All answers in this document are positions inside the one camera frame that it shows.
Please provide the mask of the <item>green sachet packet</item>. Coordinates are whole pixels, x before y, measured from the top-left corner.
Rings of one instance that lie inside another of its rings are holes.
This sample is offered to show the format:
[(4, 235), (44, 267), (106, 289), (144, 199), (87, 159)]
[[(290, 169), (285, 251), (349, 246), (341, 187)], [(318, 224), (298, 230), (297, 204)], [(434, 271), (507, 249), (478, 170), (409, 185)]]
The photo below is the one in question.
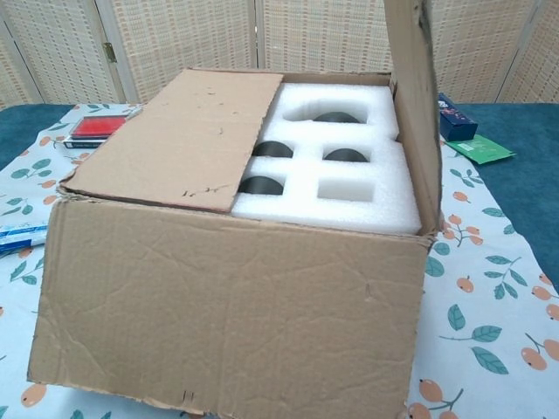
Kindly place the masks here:
[(447, 146), (479, 165), (504, 160), (514, 156), (514, 152), (488, 138), (476, 134), (468, 141), (447, 141)]

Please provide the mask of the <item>blue white toothpaste tube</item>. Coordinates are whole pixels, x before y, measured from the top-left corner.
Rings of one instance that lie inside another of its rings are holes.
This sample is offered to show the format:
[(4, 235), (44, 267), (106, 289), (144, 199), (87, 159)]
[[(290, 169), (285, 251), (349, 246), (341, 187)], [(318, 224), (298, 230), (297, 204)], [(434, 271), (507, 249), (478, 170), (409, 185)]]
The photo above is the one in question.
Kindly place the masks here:
[(45, 243), (46, 220), (0, 226), (0, 254)]

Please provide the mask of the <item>woven bamboo folding screen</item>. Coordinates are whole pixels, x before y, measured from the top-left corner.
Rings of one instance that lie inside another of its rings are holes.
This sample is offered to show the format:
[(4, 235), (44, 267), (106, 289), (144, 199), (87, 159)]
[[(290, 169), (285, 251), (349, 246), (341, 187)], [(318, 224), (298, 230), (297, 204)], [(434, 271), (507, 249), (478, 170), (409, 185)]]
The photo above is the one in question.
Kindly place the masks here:
[(559, 0), (0, 0), (0, 110), (146, 102), (188, 67), (390, 72), (411, 2), (453, 100), (559, 104)]

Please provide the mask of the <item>dark blue carton box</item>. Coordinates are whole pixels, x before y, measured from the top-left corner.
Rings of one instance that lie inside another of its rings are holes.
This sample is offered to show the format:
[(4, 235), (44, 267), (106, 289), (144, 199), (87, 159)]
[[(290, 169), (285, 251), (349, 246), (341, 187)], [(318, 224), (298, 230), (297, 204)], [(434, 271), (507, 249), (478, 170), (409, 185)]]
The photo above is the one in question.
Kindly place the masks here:
[(478, 124), (461, 112), (443, 93), (438, 94), (439, 131), (447, 141), (469, 141), (476, 134)]

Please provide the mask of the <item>small black bowl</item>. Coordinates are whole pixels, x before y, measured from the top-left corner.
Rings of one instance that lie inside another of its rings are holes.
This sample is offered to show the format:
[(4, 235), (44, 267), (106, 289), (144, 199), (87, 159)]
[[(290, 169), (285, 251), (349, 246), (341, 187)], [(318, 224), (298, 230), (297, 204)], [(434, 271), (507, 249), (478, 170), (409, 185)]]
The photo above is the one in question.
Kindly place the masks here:
[(293, 150), (288, 145), (279, 141), (263, 141), (255, 146), (252, 156), (292, 158)]

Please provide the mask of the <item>floral print tablecloth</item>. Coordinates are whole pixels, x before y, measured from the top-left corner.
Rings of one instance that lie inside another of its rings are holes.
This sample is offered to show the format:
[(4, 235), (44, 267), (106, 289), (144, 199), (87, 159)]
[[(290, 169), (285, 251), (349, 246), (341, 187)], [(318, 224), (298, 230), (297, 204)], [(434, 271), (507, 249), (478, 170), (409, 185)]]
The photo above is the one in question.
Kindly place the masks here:
[[(559, 419), (559, 104), (466, 104), (512, 157), (444, 148), (412, 418)], [(44, 250), (0, 252), (0, 419), (217, 419), (27, 379)]]

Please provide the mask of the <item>red ink pad tin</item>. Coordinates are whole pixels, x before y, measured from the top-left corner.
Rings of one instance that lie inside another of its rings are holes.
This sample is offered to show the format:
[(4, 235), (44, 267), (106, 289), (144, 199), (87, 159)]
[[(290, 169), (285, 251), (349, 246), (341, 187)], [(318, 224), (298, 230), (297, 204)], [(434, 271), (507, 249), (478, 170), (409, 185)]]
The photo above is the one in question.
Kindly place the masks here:
[(135, 106), (129, 108), (123, 114), (87, 115), (74, 125), (62, 144), (66, 148), (98, 148), (141, 110), (141, 106)]

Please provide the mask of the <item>white foam insert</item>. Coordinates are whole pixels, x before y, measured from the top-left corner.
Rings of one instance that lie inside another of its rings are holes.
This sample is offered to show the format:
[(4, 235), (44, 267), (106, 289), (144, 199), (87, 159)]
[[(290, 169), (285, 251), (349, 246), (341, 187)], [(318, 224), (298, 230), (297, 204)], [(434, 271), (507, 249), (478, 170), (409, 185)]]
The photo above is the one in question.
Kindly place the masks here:
[[(314, 122), (333, 111), (359, 123)], [(239, 192), (233, 216), (383, 234), (421, 228), (387, 86), (284, 83), (258, 143), (279, 141), (292, 158), (253, 156), (245, 179), (280, 183), (279, 195)]]

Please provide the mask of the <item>large black bowl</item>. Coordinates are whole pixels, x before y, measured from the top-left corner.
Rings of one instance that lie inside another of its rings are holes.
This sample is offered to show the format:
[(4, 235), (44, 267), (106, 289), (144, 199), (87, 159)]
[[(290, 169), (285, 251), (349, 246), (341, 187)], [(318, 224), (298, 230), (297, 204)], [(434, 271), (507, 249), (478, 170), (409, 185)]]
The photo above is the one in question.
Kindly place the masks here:
[(353, 115), (345, 112), (333, 111), (322, 113), (313, 118), (314, 122), (328, 123), (359, 123), (359, 120)]

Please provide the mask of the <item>cardboard box with red tape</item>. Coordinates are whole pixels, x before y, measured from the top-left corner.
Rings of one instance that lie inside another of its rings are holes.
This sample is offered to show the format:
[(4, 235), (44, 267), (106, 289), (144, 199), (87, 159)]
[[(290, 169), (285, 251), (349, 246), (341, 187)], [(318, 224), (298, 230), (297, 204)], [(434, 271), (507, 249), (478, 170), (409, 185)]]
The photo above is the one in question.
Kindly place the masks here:
[[(30, 381), (223, 419), (402, 419), (441, 150), (427, 3), (391, 72), (188, 68), (59, 184)], [(243, 174), (284, 83), (387, 86), (415, 235), (242, 218)]]

